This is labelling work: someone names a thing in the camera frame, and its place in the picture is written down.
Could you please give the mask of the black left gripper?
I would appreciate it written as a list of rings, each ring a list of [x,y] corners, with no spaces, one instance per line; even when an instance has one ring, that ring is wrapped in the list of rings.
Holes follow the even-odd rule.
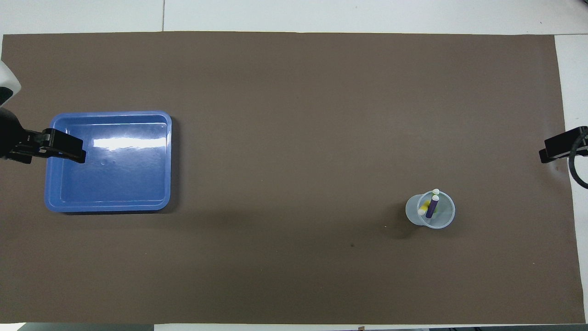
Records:
[[[42,136],[42,153],[40,138]],[[17,116],[8,109],[0,111],[0,157],[31,164],[33,157],[57,157],[84,164],[84,141],[57,129],[41,132],[25,130]]]

